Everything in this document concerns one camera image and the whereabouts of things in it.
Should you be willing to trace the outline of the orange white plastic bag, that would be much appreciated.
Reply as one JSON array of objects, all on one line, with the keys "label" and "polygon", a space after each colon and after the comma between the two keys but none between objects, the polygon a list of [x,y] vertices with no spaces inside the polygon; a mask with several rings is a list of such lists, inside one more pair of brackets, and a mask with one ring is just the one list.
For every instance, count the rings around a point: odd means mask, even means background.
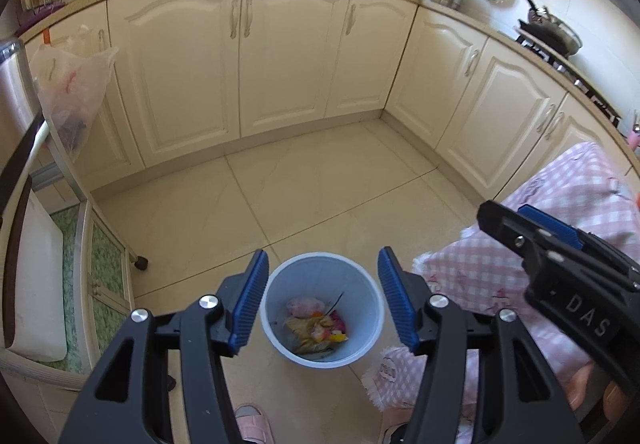
[{"label": "orange white plastic bag", "polygon": [[288,314],[298,319],[322,316],[326,312],[326,304],[316,297],[295,297],[286,302]]}]

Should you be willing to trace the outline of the magenta snack wrapper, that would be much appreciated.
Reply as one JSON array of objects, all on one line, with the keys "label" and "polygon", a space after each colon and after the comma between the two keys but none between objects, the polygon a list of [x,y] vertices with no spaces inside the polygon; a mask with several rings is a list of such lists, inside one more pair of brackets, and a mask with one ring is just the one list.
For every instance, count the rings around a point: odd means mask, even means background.
[{"label": "magenta snack wrapper", "polygon": [[331,341],[343,342],[348,339],[346,334],[346,325],[336,312],[330,314],[332,325],[329,327],[329,338]]}]

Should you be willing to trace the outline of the blue plastic trash bin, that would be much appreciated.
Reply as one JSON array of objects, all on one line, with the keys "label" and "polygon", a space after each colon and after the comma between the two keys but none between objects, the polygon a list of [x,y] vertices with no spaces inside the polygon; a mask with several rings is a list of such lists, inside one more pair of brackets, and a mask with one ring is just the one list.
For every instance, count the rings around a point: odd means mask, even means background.
[{"label": "blue plastic trash bin", "polygon": [[384,325],[383,299],[370,273],[335,253],[303,253],[280,264],[269,277],[259,315],[284,357],[314,369],[360,360]]}]

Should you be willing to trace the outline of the pink checkered tablecloth table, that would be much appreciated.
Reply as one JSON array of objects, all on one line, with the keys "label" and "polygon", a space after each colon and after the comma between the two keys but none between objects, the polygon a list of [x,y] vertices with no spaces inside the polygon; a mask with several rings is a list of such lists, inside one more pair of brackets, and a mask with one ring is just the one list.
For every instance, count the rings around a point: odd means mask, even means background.
[{"label": "pink checkered tablecloth table", "polygon": [[[603,149],[582,142],[504,201],[592,233],[639,264],[639,202]],[[525,300],[522,259],[475,222],[416,257],[431,289],[427,354],[401,342],[364,376],[384,443],[634,443],[639,390],[627,394]]]}]

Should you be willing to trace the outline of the yellow wrapper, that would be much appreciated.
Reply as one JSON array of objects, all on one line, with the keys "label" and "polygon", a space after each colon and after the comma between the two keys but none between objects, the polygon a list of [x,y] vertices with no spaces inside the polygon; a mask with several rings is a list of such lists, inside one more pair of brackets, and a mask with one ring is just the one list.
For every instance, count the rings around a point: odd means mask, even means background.
[{"label": "yellow wrapper", "polygon": [[330,316],[298,319],[290,317],[284,324],[290,338],[291,351],[297,355],[321,353],[335,350],[340,344],[329,338]]}]

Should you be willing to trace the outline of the pink utensil holder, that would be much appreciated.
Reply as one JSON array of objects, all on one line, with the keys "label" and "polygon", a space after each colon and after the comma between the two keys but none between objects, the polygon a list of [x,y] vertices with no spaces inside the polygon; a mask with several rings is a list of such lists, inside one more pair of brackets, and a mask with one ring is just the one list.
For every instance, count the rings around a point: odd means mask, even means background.
[{"label": "pink utensil holder", "polygon": [[631,131],[627,135],[627,144],[631,151],[635,151],[640,147],[640,112],[634,111],[634,122]]}]

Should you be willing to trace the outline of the black gas stove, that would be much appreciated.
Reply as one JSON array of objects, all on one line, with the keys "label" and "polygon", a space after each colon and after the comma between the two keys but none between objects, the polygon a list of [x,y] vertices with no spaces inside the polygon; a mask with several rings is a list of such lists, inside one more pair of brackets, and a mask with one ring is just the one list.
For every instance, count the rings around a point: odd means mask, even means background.
[{"label": "black gas stove", "polygon": [[620,126],[622,116],[616,108],[605,99],[604,94],[568,60],[565,46],[562,41],[546,32],[537,24],[529,24],[518,21],[518,26],[514,27],[518,32],[516,42],[523,48],[532,51],[538,58],[550,65],[557,73],[567,79],[570,84],[576,87],[582,94],[599,108],[602,114],[615,128]]}]

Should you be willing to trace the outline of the black wok with lid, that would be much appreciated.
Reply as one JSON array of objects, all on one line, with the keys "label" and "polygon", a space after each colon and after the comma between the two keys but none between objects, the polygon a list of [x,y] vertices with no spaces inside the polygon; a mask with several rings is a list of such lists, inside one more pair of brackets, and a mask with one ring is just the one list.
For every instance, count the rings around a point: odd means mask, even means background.
[{"label": "black wok with lid", "polygon": [[564,58],[574,56],[582,48],[582,39],[546,6],[538,8],[535,1],[526,2],[529,9],[527,23],[521,22],[523,30],[527,30]]}]

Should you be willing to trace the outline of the hanging white plastic bag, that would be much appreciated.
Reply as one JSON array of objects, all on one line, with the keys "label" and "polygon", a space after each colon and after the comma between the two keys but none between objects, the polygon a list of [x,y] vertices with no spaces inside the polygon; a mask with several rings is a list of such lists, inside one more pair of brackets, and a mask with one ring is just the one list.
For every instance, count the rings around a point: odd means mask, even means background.
[{"label": "hanging white plastic bag", "polygon": [[44,115],[52,120],[64,149],[78,158],[89,139],[112,79],[116,47],[85,25],[56,45],[43,44],[29,61]]}]

